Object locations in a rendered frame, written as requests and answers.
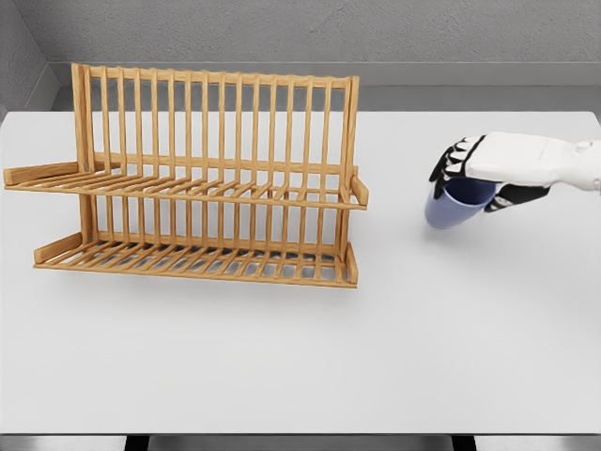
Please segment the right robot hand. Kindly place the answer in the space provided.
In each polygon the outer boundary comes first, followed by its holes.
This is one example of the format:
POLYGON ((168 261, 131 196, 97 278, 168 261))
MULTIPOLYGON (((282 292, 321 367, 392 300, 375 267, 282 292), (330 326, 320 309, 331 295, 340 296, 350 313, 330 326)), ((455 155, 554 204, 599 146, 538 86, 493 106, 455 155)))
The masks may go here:
POLYGON ((501 189, 485 211, 503 210, 547 195, 550 186, 560 180, 562 157, 573 147, 556 138, 523 133, 466 137, 440 156, 429 180, 435 184, 436 199, 452 179, 500 183, 501 189))

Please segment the blue cup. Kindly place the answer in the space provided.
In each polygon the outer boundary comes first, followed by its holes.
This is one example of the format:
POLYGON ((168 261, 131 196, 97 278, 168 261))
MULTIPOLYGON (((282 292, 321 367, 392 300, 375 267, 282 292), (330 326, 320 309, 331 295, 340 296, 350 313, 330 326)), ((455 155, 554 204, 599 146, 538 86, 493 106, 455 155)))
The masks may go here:
POLYGON ((443 187, 438 199, 431 192, 425 204, 425 219, 437 229, 458 226, 482 210, 496 192, 495 182, 469 178, 451 179, 443 187))

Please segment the wooden two-tier dish rack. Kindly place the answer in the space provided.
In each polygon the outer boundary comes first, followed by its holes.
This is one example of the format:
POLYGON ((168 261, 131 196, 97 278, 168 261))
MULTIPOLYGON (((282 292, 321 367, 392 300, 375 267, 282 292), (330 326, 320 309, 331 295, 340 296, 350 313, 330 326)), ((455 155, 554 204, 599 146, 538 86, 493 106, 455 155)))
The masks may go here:
POLYGON ((75 160, 4 173, 79 198, 80 230, 37 267, 357 285, 358 77, 75 64, 71 81, 75 160))

